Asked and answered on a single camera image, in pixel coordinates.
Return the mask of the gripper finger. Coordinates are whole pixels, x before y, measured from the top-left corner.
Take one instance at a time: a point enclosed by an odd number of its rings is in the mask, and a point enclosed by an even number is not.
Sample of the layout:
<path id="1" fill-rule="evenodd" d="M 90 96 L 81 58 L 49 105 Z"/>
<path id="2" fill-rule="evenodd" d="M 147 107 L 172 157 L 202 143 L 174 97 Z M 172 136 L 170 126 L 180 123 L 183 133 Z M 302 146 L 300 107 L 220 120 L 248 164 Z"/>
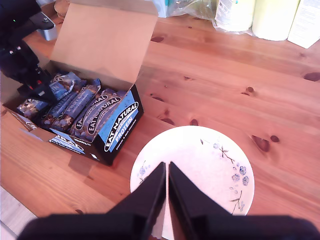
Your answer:
<path id="1" fill-rule="evenodd" d="M 37 93 L 29 88 L 28 86 L 20 86 L 17 89 L 18 93 L 20 96 L 24 97 L 24 98 L 36 98 L 37 97 Z"/>
<path id="2" fill-rule="evenodd" d="M 230 240 L 231 214 L 204 194 L 174 163 L 169 164 L 169 201 L 174 235 L 186 240 Z"/>
<path id="3" fill-rule="evenodd" d="M 47 103 L 55 103 L 57 101 L 52 89 L 48 84 L 40 84 L 33 90 L 34 98 Z"/>
<path id="4" fill-rule="evenodd" d="M 166 199 L 166 164 L 161 162 L 139 187 L 106 213 L 108 240 L 147 240 Z"/>

